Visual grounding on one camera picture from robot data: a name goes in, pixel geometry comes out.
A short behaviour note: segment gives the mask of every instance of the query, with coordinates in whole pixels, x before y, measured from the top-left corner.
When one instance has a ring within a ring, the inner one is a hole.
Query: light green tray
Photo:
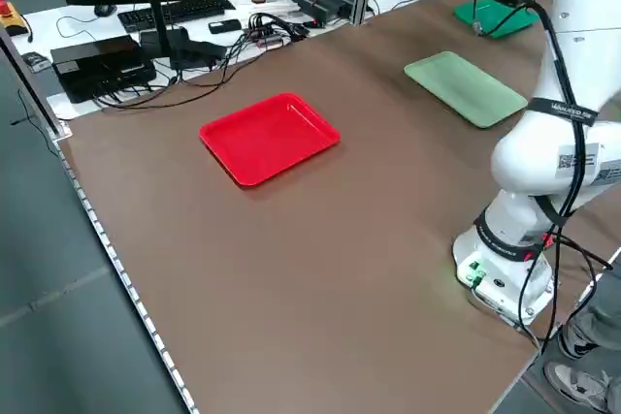
[[[478,128],[489,128],[527,104],[518,93],[453,52],[410,63],[404,71]]]

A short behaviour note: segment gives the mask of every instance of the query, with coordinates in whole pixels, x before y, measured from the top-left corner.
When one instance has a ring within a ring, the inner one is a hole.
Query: black box
[[[72,103],[155,79],[155,68],[129,36],[56,48],[52,67]]]

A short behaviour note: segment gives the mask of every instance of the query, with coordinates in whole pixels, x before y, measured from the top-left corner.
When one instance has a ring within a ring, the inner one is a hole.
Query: metal edge strip
[[[123,287],[125,288],[125,291],[127,292],[127,295],[129,296],[129,299],[131,300],[132,304],[134,304],[134,308],[136,312],[138,312],[138,315],[143,321],[143,324],[145,325],[145,329],[147,330],[148,335],[150,336],[151,342],[155,346],[155,349],[157,350],[162,360],[162,363],[164,364],[164,367],[168,371],[169,376],[171,377],[173,383],[177,387],[179,395],[181,399],[183,400],[183,403],[185,404],[187,411],[190,414],[200,414],[199,409],[196,406],[196,403],[194,402],[194,398],[192,397],[189,390],[185,386],[185,382],[183,381],[183,378],[181,377],[179,369],[175,366],[175,363],[173,362],[173,358],[171,357],[170,352],[166,348],[166,345],[164,344],[162,337],[157,331],[157,328],[155,327],[153,320],[148,315],[145,304],[140,299],[140,295],[138,294],[136,287],[132,283],[129,277],[129,274],[127,273],[127,271],[125,270],[125,267],[123,266],[122,262],[118,258],[116,251],[114,250],[114,247],[112,245],[112,242],[110,241],[110,238],[106,234],[104,227],[102,226],[101,222],[97,218],[97,214],[95,213],[95,210],[90,204],[90,201],[86,197],[86,193],[84,192],[82,186],[80,185],[80,182],[76,178],[74,171],[71,169],[71,166],[69,165],[69,162],[67,161],[65,157],[65,154],[62,152],[62,150],[60,149],[60,147],[58,147],[56,143],[54,143],[54,145],[56,145],[56,149],[58,150],[58,155],[62,162],[62,167],[65,173],[67,174],[67,176],[69,177],[69,179],[71,180],[71,183],[74,186],[74,189],[76,190],[76,193],[78,194],[78,197],[80,198],[82,207],[84,208],[84,211],[88,215],[88,219],[90,220],[90,223],[93,226],[93,229],[95,230],[95,233],[97,234],[97,237],[99,238],[102,245],[104,246],[104,249],[106,250],[106,254],[108,255],[108,258],[110,259],[110,262],[112,263],[113,268],[116,271],[116,275],[118,276],[118,279],[120,280]]]

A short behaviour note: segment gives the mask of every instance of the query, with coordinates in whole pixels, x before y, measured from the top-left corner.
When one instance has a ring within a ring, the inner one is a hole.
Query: table surface
[[[469,302],[450,253],[497,193],[489,157],[516,117],[476,129],[403,72],[452,50],[531,94],[540,27],[477,38],[452,15],[465,1],[273,51],[186,106],[72,123],[61,148],[202,411],[480,413],[532,358],[527,338]],[[241,189],[198,130],[284,91],[343,140]],[[153,102],[197,93],[181,84]],[[620,204],[604,194],[568,234],[609,257]],[[567,313],[587,279],[564,263]]]
[[[387,12],[391,8],[393,8],[396,4],[400,2],[407,2],[408,0],[375,0],[380,8],[381,12]],[[374,0],[369,1],[369,5],[376,9],[376,2]],[[237,10],[228,11],[223,16],[213,16],[209,18],[202,18],[193,21],[185,21],[179,23],[180,26],[183,26],[187,29],[189,36],[194,41],[209,41],[214,44],[219,44],[223,46],[230,46],[235,43],[235,41],[239,38],[240,32],[231,32],[213,35],[209,31],[207,24],[212,21],[219,21],[222,19],[229,18],[238,18],[242,22],[246,22],[250,12],[252,11],[254,4],[250,2],[250,0],[231,0],[231,2],[236,6]],[[136,8],[144,8],[147,7],[147,4],[138,4]],[[118,6],[119,12],[130,11],[134,8],[132,5],[121,5]],[[58,23],[58,28],[62,30],[63,35],[72,36],[70,38],[63,38],[60,36],[58,29],[56,28],[56,22],[64,17],[64,16],[72,16],[78,19],[92,19],[94,18],[92,7],[85,6],[69,6],[58,9],[47,10],[43,12],[37,12],[34,14],[26,15],[30,25],[35,31],[34,41],[32,43],[28,43],[26,41],[25,36],[18,36],[14,38],[14,43],[16,45],[17,50],[20,54],[24,54],[30,51],[36,51],[41,53],[42,55],[51,59],[50,51],[54,48],[65,48],[68,46],[73,46],[77,44],[83,44],[92,42],[92,38],[86,33],[80,33],[85,30],[92,35],[96,40],[103,40],[108,38],[113,38],[117,36],[123,36],[126,34],[123,29],[120,21],[117,18],[117,14],[99,18],[96,21],[89,23],[81,23],[75,21],[71,18],[62,19]],[[292,17],[288,18],[293,21],[302,21],[305,19],[310,19],[308,17]],[[341,24],[337,24],[331,27],[327,27],[319,30],[312,30],[312,35],[322,34],[326,31],[330,31],[335,27],[339,27],[340,25],[345,24],[345,21]],[[136,41],[139,40],[138,33],[131,34],[132,38]],[[245,60],[250,57],[256,56],[261,53],[261,50],[255,46],[247,48],[241,55],[240,60]],[[168,59],[159,59],[155,62],[155,67],[158,70],[158,74],[155,80],[152,80],[151,84],[164,85],[167,83],[167,76],[172,76],[174,72],[168,68],[169,65]],[[196,76],[203,75],[208,73],[208,69],[201,69],[199,71],[193,72],[184,72],[186,78],[192,78]],[[133,97],[131,92],[129,93],[119,93],[118,97],[121,100],[129,100]],[[79,115],[84,115],[93,111],[99,111],[100,106],[96,105],[92,101],[85,101],[79,104],[72,104],[69,102],[66,94],[64,92],[55,94],[52,96],[48,96],[49,103],[57,114],[57,116],[64,119],[72,119]]]

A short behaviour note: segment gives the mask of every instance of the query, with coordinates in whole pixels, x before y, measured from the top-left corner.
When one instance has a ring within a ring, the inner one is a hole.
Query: white desk
[[[242,23],[246,22],[251,9],[254,4],[250,2],[250,0],[230,0],[231,3],[236,7],[235,11],[227,11],[223,16],[213,16],[210,18],[201,18],[192,21],[186,21],[180,23],[185,29],[187,29],[189,33],[190,39],[194,41],[209,41],[214,44],[222,45],[222,46],[231,46],[235,43],[235,41],[239,38],[240,32],[231,32],[213,35],[209,31],[208,23],[212,21],[218,21],[221,19],[229,19],[229,18],[238,18],[242,21]],[[376,10],[376,3],[379,6],[379,10],[381,13],[386,13],[394,8],[395,5],[399,3],[407,3],[411,0],[370,0],[369,5]],[[136,5],[137,9],[147,7],[147,4],[138,4]],[[118,7],[119,12],[130,11],[134,8],[132,5],[123,5]],[[35,14],[27,15],[27,19],[34,31],[34,41],[32,43],[28,43],[24,36],[15,37],[14,43],[16,45],[17,50],[20,54],[24,54],[29,51],[36,51],[51,59],[51,50],[55,48],[65,48],[67,46],[73,46],[77,44],[84,44],[88,42],[92,42],[91,37],[86,33],[81,33],[77,36],[71,38],[63,38],[59,35],[56,29],[56,22],[59,18],[64,16],[73,16],[79,19],[92,19],[93,18],[93,10],[92,7],[79,7],[79,6],[69,6],[63,7],[59,9],[53,9],[43,12],[38,12]],[[306,16],[299,17],[299,20],[308,20],[309,18]],[[327,32],[335,27],[338,27],[339,24],[344,24],[344,22],[338,23],[335,26],[327,27],[321,30],[312,30],[311,34],[322,34]],[[109,39],[113,37],[123,36],[126,34],[123,29],[120,21],[117,18],[117,15],[113,15],[110,17],[99,18],[96,21],[92,21],[89,23],[80,23],[78,21],[74,21],[70,18],[65,18],[59,23],[59,28],[63,32],[65,36],[73,35],[82,30],[88,31],[96,40]],[[136,41],[139,40],[138,33],[131,34],[132,38]],[[262,53],[262,50],[252,46],[248,47],[242,54],[240,55],[240,61],[249,59],[253,56]],[[158,71],[157,77],[155,80],[151,81],[150,84],[159,84],[163,85],[167,83],[165,76],[171,76],[173,72],[167,68],[169,65],[168,59],[158,59],[155,63],[155,68]],[[198,75],[202,75],[204,73],[208,73],[208,69],[195,71],[195,72],[183,72],[187,78],[192,78]],[[126,100],[133,99],[136,97],[134,93],[119,93],[119,98],[124,98]],[[92,101],[86,101],[80,104],[71,104],[66,94],[57,94],[55,96],[48,97],[49,103],[53,108],[54,112],[60,117],[65,119],[72,119],[77,116],[90,113],[92,111],[100,110],[100,107],[96,105]]]

